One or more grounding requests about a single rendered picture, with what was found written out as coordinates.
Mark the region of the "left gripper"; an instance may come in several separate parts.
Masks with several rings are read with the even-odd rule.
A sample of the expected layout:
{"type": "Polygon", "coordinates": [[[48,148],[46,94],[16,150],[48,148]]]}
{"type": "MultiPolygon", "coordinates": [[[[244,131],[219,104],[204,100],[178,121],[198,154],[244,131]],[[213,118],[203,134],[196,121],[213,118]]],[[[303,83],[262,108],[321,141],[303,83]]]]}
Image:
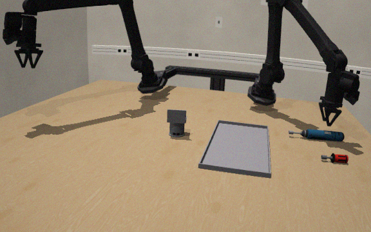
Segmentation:
{"type": "Polygon", "coordinates": [[[337,117],[342,112],[341,110],[338,110],[337,108],[342,108],[343,104],[338,103],[338,102],[334,102],[334,97],[335,97],[336,90],[340,90],[340,89],[339,88],[331,88],[329,86],[326,86],[325,96],[320,97],[320,100],[322,100],[322,102],[319,102],[319,108],[321,110],[321,115],[322,115],[323,121],[327,121],[327,126],[331,126],[333,124],[333,122],[337,119],[337,117]],[[323,112],[323,107],[325,108],[324,109],[325,110],[325,116],[324,116],[324,112],[323,112]],[[329,116],[330,116],[331,113],[335,113],[335,116],[333,117],[331,122],[329,122],[329,116]]]}

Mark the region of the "blue electric nut driver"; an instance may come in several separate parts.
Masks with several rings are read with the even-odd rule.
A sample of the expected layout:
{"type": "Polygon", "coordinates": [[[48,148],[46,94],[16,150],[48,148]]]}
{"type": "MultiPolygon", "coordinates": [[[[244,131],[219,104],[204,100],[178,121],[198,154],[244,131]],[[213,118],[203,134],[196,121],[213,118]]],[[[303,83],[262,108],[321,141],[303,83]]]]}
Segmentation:
{"type": "Polygon", "coordinates": [[[330,140],[330,141],[338,141],[341,142],[345,138],[342,132],[338,131],[324,131],[324,130],[312,130],[307,129],[303,130],[302,132],[294,132],[289,131],[289,134],[300,134],[307,139],[316,139],[316,140],[330,140]]]}

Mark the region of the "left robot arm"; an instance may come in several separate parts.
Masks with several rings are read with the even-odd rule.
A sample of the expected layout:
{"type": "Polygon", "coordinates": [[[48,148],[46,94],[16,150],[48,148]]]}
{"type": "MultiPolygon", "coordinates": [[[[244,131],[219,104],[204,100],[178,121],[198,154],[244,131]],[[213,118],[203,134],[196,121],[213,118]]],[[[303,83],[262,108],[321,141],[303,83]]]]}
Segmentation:
{"type": "Polygon", "coordinates": [[[334,102],[342,103],[344,98],[354,105],[359,99],[359,75],[345,70],[348,63],[346,55],[328,38],[302,5],[302,1],[266,0],[269,7],[267,56],[260,70],[258,86],[252,85],[251,95],[273,101],[274,90],[271,85],[274,82],[280,83],[285,77],[283,63],[280,62],[281,20],[285,7],[318,49],[327,66],[326,72],[331,72],[328,74],[327,86],[340,89],[336,90],[334,102]]]}

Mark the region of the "red-handled nut driver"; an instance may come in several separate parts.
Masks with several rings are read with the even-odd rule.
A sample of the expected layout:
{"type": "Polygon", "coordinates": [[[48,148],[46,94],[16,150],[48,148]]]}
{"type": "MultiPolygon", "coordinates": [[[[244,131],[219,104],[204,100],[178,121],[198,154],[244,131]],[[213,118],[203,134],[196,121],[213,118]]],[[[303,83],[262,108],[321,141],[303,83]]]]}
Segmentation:
{"type": "Polygon", "coordinates": [[[334,153],[331,156],[322,155],[321,159],[330,159],[332,163],[340,162],[340,163],[347,163],[348,162],[348,155],[335,155],[334,153]]]}

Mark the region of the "grey cylinder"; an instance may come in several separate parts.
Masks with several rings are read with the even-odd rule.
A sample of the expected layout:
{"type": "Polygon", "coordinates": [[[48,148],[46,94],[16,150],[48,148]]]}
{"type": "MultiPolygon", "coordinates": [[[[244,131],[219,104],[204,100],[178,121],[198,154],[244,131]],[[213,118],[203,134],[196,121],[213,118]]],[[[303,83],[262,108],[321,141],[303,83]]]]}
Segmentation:
{"type": "Polygon", "coordinates": [[[183,137],[184,133],[184,123],[169,123],[169,135],[171,137],[183,137]]]}

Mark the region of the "grey metal bracket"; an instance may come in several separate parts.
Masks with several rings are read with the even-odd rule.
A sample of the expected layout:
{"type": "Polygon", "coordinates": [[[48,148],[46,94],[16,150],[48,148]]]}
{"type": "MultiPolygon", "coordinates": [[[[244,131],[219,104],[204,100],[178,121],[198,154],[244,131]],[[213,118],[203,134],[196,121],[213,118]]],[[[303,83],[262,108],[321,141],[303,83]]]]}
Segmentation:
{"type": "Polygon", "coordinates": [[[186,110],[170,110],[167,109],[167,122],[186,123],[186,110]]]}

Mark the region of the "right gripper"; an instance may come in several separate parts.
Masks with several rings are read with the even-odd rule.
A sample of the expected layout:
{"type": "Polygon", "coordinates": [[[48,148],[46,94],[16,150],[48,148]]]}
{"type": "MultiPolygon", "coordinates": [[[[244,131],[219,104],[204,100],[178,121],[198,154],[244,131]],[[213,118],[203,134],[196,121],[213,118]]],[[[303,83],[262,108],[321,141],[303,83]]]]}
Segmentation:
{"type": "MultiPolygon", "coordinates": [[[[35,41],[36,41],[36,31],[35,30],[31,30],[31,31],[33,31],[33,42],[32,43],[35,43],[35,41]]],[[[31,67],[35,68],[40,56],[43,53],[43,50],[39,50],[38,48],[36,48],[36,47],[41,47],[41,44],[35,43],[36,44],[35,45],[35,44],[32,44],[32,43],[17,43],[16,44],[16,47],[21,47],[21,49],[14,50],[14,52],[15,52],[22,68],[25,68],[28,59],[29,59],[31,67]],[[19,55],[20,53],[25,53],[24,63],[21,60],[21,57],[19,55]],[[37,53],[37,57],[36,57],[36,60],[35,60],[34,64],[33,64],[33,61],[32,61],[32,53],[37,53]]]]}

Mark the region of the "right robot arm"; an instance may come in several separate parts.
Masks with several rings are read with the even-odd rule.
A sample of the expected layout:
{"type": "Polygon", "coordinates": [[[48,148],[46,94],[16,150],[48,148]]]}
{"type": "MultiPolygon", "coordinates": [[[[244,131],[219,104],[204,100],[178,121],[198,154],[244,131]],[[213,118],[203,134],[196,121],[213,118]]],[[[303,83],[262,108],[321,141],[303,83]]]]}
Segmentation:
{"type": "Polygon", "coordinates": [[[162,76],[157,77],[157,74],[154,73],[153,62],[149,59],[143,47],[133,8],[133,0],[25,0],[23,2],[24,12],[5,13],[3,40],[6,44],[12,44],[14,41],[17,41],[17,43],[32,43],[33,31],[30,30],[36,30],[37,18],[30,15],[37,15],[38,12],[104,6],[108,3],[109,5],[120,6],[132,51],[131,67],[142,73],[139,88],[160,86],[162,76]],[[20,30],[22,22],[23,28],[20,30]]]}

